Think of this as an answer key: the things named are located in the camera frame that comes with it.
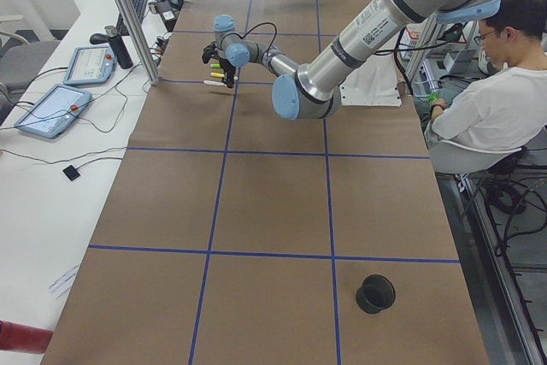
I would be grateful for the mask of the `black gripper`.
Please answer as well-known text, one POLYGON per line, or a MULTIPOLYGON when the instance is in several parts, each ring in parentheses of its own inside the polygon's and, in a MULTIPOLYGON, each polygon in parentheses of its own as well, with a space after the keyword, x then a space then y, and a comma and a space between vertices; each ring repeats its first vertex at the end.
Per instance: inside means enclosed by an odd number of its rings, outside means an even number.
POLYGON ((219 60, 219 64, 224 73, 223 79, 222 79, 223 84, 225 84, 229 88, 233 88, 235 83, 234 78, 235 78, 236 68, 227 59, 224 59, 224 58, 221 58, 219 60))

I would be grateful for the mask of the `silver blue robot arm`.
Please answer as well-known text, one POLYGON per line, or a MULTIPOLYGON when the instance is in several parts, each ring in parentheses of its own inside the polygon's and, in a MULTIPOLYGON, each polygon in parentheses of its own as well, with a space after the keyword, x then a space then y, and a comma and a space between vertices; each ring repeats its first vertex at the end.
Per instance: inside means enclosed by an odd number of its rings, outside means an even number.
POLYGON ((409 23, 434 15, 441 24, 478 21, 494 15, 501 0, 373 0, 310 63, 298 64, 278 48, 243 39, 230 15, 214 19, 215 40, 203 62, 217 60, 232 87, 237 68, 257 63, 274 74, 272 104, 284 119, 322 119, 341 104, 340 85, 409 23))

